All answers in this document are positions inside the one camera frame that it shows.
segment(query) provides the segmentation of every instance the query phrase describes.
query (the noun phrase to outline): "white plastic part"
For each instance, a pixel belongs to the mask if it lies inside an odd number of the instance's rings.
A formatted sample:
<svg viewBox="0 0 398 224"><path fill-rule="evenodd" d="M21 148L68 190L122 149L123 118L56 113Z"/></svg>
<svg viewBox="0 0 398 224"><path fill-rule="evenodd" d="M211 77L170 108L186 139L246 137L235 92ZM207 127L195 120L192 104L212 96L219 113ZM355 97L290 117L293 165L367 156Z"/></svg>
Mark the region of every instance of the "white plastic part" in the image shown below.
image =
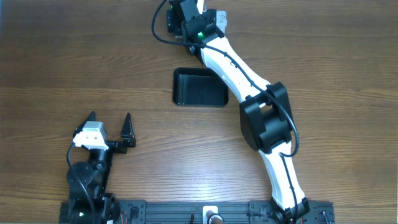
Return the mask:
<svg viewBox="0 0 398 224"><path fill-rule="evenodd" d="M290 154L290 147L292 143L282 143L277 147L273 148L271 154L265 154L262 151L260 155L266 164L268 176L271 180L272 186L272 197L279 205L280 208L294 208L294 198L292 190L290 189L289 180L285 171L284 163L279 153ZM290 179L296 194L297 204L299 204L305 197L304 192L299 186L297 181L296 173L294 171L293 162L291 157L285 157L287 170L289 171Z"/></svg>
<svg viewBox="0 0 398 224"><path fill-rule="evenodd" d="M215 38L214 40L208 42L207 45L220 49L223 52L227 52L236 62L239 63L248 77L253 80L256 85L263 90L267 89L266 86L270 83L258 76L248 67L248 65L246 65L246 63L243 62L243 60L232 49L226 37ZM208 48L204 48L201 49L201 57L203 63L223 79L240 103L243 102L248 95L256 96L260 93L258 89L251 86L243 73L235 67L229 58L225 57L223 54Z"/></svg>
<svg viewBox="0 0 398 224"><path fill-rule="evenodd" d="M204 5L204 3L205 3L205 0L198 0L197 7L198 7L198 10L199 10L200 14L203 13L203 5Z"/></svg>
<svg viewBox="0 0 398 224"><path fill-rule="evenodd" d="M105 144L106 130L100 121L87 121L82 131L74 138L76 147L85 146L87 149L109 149Z"/></svg>

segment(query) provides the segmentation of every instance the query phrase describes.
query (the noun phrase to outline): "cable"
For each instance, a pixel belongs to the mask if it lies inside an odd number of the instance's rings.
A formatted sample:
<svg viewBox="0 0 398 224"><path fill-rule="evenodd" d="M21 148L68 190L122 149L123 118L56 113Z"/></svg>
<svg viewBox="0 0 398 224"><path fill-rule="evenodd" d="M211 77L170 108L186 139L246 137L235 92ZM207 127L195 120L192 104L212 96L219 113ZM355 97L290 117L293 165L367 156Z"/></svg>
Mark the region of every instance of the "cable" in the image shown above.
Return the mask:
<svg viewBox="0 0 398 224"><path fill-rule="evenodd" d="M288 112L286 112L285 108L271 94L269 94L268 92L264 91L262 88L257 86L254 83L253 80L250 79L250 77L246 74L246 72L239 65L239 63L237 61L235 61L235 59L232 58L227 52L224 52L224 51L222 51L220 49L217 49L215 47L212 47L212 46L208 46L206 44L198 44L198 43L186 42L185 39L183 40L183 42L177 42L177 41L164 40L164 39L160 38L155 32L155 21L156 21L156 17L158 15L160 9L163 7L163 5L166 3L166 1L167 0L163 0L162 1L162 3L156 9L154 17L152 19L152 24L151 24L152 34L154 35L154 37L157 40L159 40L159 41L161 41L163 43L166 43L166 44L182 45L182 46L188 46L188 47L193 46L193 47L199 47L199 48L208 48L208 49L211 49L211 50L214 50L216 52L219 52L219 53L223 54L224 57L228 57L231 60L231 62L235 65L235 67L238 68L242 72L242 74L246 77L246 79L248 80L248 82L252 86L254 86L256 89L258 89L260 91L260 93L265 95L268 99L270 99L271 102L273 102L273 104L275 104L278 107L278 109L280 109L281 112L285 115L285 117L286 117L288 123L290 124L290 127L292 128L292 131L294 133L295 147L294 147L294 151L291 154L284 154L284 153L280 152L279 156L281 157L281 159L282 159L282 161L284 163L285 171L286 171L286 175L287 175L287 180L289 181L289 185L290 185L290 188L292 190L292 194L293 194L293 198L294 198L295 215L294 215L293 223L295 223L295 221L297 219L296 216L297 216L297 211L298 211L297 210L297 198L296 198L296 194L294 192L294 188L293 188L293 185L292 185L292 180L290 179L289 171L287 169L286 162L285 162L285 157L293 157L294 155L296 155L296 153L298 153L299 147L300 147L299 133L297 131L296 125L293 122L293 119L289 116Z"/></svg>
<svg viewBox="0 0 398 224"><path fill-rule="evenodd" d="M88 195L88 192L86 190L86 187L83 185L83 183L81 182L79 176L77 176L77 173L75 171L75 169L72 166L72 163L70 162L70 153L72 152L72 149L75 147L75 143L73 142L68 150L68 154L67 154L67 162L69 165L69 169L70 172L72 172L73 177L75 178L75 180L77 180L77 182L79 183L79 186L81 187L81 189L83 189L84 194L86 195L87 201L90 204L90 208L91 208L91 213L93 214L93 224L95 223L96 220L96 215L95 215L95 207L94 207L94 202L93 200L90 198L90 196Z"/></svg>

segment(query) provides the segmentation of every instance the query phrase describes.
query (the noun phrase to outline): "wood grain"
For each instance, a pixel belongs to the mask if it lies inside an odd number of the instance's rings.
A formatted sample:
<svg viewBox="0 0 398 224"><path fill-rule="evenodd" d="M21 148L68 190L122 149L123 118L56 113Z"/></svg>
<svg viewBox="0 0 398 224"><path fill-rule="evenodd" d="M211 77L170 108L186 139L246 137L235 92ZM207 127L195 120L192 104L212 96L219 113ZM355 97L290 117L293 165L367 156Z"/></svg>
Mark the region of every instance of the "wood grain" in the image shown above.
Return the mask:
<svg viewBox="0 0 398 224"><path fill-rule="evenodd" d="M108 190L148 201L271 197L243 139L238 102L172 103L172 73L201 67L150 32L155 0L3 0L0 222L52 222L68 198L72 131L95 110L109 138L132 114L137 147L116 155ZM212 0L226 35L260 76L289 90L306 196L338 223L396 223L398 2ZM159 14L157 30L172 38ZM73 161L87 158L74 151Z"/></svg>

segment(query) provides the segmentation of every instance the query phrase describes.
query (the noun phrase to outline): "wire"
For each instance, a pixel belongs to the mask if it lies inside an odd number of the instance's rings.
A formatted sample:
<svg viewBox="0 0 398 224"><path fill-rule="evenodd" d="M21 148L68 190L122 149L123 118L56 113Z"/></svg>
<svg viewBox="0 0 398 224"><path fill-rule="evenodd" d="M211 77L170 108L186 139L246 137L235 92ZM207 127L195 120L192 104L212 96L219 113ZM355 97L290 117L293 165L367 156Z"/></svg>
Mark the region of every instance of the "wire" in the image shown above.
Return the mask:
<svg viewBox="0 0 398 224"><path fill-rule="evenodd" d="M87 190L86 190L86 187L83 185L83 182L80 180L79 176L77 176L77 173L76 173L75 169L73 168L72 163L70 162L70 153L72 152L72 149L73 149L74 147L75 147L75 143L73 142L73 143L70 145L69 150L68 150L68 153L67 153L67 162L68 162L68 165L69 165L70 172L72 172L73 177L75 178L75 180L77 180L77 182L79 183L79 186L81 187L81 189L83 189L83 192L84 192L84 194L86 195L87 201L88 201L88 203L90 204L91 213L93 214L93 224L96 224L96 223L95 223L96 215L95 215L95 206L94 206L94 202L93 202L93 200L90 198L90 196L88 195L88 192L87 192Z"/></svg>
<svg viewBox="0 0 398 224"><path fill-rule="evenodd" d="M297 131L296 125L293 122L293 119L290 117L290 115L288 114L288 112L285 110L285 108L279 103L279 101L277 101L271 94L269 94L268 92L264 91L262 88L260 88L259 86L257 86L253 80L250 79L250 77L247 75L247 73L243 70L243 68L239 65L239 63L237 61L235 61L234 58L232 58L227 52L224 52L220 49L217 49L215 47L212 46L208 46L206 44L198 44L198 43L191 43L191 42L186 42L185 39L183 40L183 42L177 42L177 41L170 41L170 40L164 40L162 38L160 38L156 32L155 32L155 21L156 21L156 17L160 11L160 9L163 7L163 5L166 3L167 0L163 0L162 3L159 5L159 7L156 9L154 17L152 19L152 25L151 25L151 29L152 29L152 34L154 35L154 37L166 44L173 44L173 45L182 45L182 46L188 46L188 47L199 47L199 48L208 48L211 50L214 50L216 52L219 52L221 54L224 55L224 57L228 57L231 62L235 65L236 68L238 68L242 74L246 77L246 79L248 80L248 82L254 86L256 89L258 89L260 91L260 93L262 93L263 95L265 95L268 99L271 100L271 102L273 104L275 104L279 110L281 110L281 112L285 115L287 122L289 123L290 127L292 128L292 131L294 133L294 137L295 137L295 147L294 147L294 151L291 154L284 154L283 152L279 153L279 156L282 158L282 161L284 163L284 167L285 167L285 171L286 171L286 175L287 175L287 180L289 181L289 185L290 185L290 189L292 190L292 194L293 194L293 198L294 198L294 204L295 204L295 215L294 215L294 219L293 219L293 223L295 223L296 219L297 219L297 198L296 198L296 194L294 192L294 188L292 185L292 180L290 179L290 175L289 175L289 171L287 169L286 166L286 162L285 162L285 157L293 157L294 155L296 155L296 153L298 153L299 151L299 147L300 147L300 140L299 140L299 133Z"/></svg>

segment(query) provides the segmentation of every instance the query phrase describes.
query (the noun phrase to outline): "table surface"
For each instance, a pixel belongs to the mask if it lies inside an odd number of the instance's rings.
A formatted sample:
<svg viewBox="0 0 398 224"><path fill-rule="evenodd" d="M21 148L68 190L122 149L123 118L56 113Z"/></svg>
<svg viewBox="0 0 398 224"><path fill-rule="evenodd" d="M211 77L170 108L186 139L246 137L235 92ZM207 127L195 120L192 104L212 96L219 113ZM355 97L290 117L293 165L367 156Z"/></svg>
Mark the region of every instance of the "table surface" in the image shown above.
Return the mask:
<svg viewBox="0 0 398 224"><path fill-rule="evenodd" d="M57 222L68 198L73 130L92 110L117 139L127 112L137 147L114 157L108 192L148 201L271 198L239 104L172 102L177 67L201 67L156 41L159 1L3 1L0 33L0 222ZM208 1L228 12L226 36L261 77L288 89L301 150L294 165L338 223L395 223L398 2ZM157 21L167 33L165 9ZM88 153L73 152L73 161Z"/></svg>

